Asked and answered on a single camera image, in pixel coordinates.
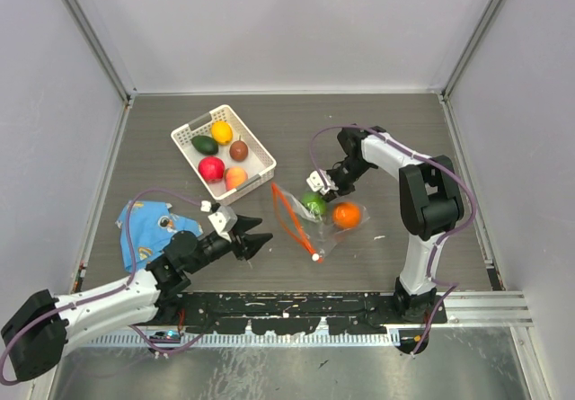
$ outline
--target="floor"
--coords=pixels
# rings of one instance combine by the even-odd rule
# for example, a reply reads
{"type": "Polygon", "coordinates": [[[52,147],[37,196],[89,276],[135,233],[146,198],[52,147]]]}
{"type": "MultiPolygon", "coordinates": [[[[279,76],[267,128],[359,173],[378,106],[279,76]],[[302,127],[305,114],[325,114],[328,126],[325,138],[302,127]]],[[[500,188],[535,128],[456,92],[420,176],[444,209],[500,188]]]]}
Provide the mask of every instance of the floor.
{"type": "MultiPolygon", "coordinates": [[[[312,171],[310,137],[334,124],[379,125],[421,153],[455,158],[443,111],[432,94],[138,96],[111,177],[84,290],[126,275],[115,220],[135,194],[161,186],[189,197],[208,196],[170,133],[221,104],[232,106],[268,148],[278,161],[274,180],[295,194],[305,189],[305,178],[312,171]]],[[[324,134],[318,141],[317,157],[324,167],[343,158],[335,135],[324,134]]],[[[190,276],[190,290],[393,290],[407,248],[397,182],[382,171],[369,171],[356,187],[353,199],[367,206],[370,219],[318,264],[280,227],[270,184],[265,183],[232,207],[238,214],[263,218],[256,231],[272,232],[274,238],[251,264],[226,256],[190,276]]],[[[209,230],[205,215],[196,208],[161,195],[157,199],[171,202],[174,213],[196,218],[209,230]]],[[[449,238],[438,277],[459,281],[461,290],[491,289],[472,229],[449,238]]]]}
{"type": "Polygon", "coordinates": [[[393,346],[194,346],[154,360],[141,347],[65,357],[50,400],[530,398],[508,328],[437,329],[415,360],[393,346]]]}

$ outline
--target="yellow lemon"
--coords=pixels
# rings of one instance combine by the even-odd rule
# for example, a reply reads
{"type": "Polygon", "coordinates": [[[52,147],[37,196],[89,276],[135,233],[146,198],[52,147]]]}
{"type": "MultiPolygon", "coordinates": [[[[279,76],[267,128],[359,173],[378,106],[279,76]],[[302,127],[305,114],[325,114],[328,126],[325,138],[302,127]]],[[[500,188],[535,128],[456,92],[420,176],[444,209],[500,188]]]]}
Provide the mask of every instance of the yellow lemon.
{"type": "Polygon", "coordinates": [[[225,121],[216,121],[212,124],[212,138],[215,139],[220,146],[226,146],[232,142],[234,132],[225,121]]]}

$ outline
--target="green avocado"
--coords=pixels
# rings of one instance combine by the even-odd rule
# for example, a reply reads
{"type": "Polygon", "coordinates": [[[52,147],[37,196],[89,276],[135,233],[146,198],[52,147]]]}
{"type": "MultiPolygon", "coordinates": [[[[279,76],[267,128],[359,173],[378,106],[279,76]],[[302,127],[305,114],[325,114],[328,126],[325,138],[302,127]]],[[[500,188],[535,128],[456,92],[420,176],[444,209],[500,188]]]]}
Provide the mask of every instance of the green avocado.
{"type": "Polygon", "coordinates": [[[304,207],[316,217],[323,216],[327,211],[327,204],[320,195],[312,191],[307,191],[302,196],[300,202],[304,207]]]}
{"type": "Polygon", "coordinates": [[[207,137],[206,135],[197,135],[191,139],[191,144],[202,155],[212,156],[217,154],[218,145],[215,139],[207,137]]]}

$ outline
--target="robotic arm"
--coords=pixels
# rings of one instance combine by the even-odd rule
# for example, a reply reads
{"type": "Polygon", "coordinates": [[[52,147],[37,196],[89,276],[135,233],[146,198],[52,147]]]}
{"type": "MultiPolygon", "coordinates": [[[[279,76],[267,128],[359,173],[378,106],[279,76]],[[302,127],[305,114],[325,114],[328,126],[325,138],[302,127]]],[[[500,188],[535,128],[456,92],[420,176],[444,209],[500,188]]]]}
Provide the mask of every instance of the robotic arm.
{"type": "MultiPolygon", "coordinates": [[[[361,129],[342,129],[337,138],[346,157],[328,171],[313,172],[307,183],[325,201],[331,201],[352,193],[354,183],[372,168],[382,168],[399,182],[402,221],[410,236],[405,265],[395,282],[394,305],[401,316],[420,321],[435,302],[437,289],[432,279],[446,241],[438,239],[456,227],[464,215],[464,205],[453,179],[438,168],[408,156],[406,153],[414,152],[384,129],[371,129],[382,138],[361,129]],[[437,250],[429,266],[434,247],[437,250]]],[[[419,156],[454,170],[446,156],[419,156]]]]}
{"type": "Polygon", "coordinates": [[[190,285],[193,274],[233,252],[250,260],[272,234],[246,234],[260,218],[235,215],[229,207],[204,202],[202,209],[215,231],[198,239],[188,231],[173,235],[162,255],[128,278],[74,295],[52,297],[47,289],[33,294],[2,329],[8,343],[31,321],[56,309],[68,307],[31,328],[13,345],[10,360],[18,381],[36,378],[59,363],[78,346],[130,324],[153,319],[161,307],[190,285]]]}

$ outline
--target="plastic basket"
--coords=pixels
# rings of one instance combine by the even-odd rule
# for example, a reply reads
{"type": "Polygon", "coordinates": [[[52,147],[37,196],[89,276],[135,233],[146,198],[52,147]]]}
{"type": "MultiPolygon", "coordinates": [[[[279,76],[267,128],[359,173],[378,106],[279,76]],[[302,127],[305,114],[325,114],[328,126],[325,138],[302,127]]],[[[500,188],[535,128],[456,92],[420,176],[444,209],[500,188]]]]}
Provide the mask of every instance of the plastic basket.
{"type": "Polygon", "coordinates": [[[196,172],[198,178],[204,183],[212,199],[223,205],[229,205],[235,200],[239,200],[243,195],[270,180],[276,168],[276,160],[228,105],[219,106],[190,121],[188,124],[177,128],[172,132],[172,140],[178,146],[191,168],[196,172]],[[215,121],[227,122],[234,132],[234,141],[241,138],[249,149],[247,158],[242,162],[236,162],[229,155],[229,146],[220,146],[219,148],[216,156],[224,161],[226,168],[240,166],[248,174],[248,179],[231,191],[226,190],[226,184],[223,180],[216,183],[207,183],[201,177],[198,172],[198,164],[205,156],[199,153],[191,144],[191,139],[197,135],[211,136],[211,125],[215,121]]]}

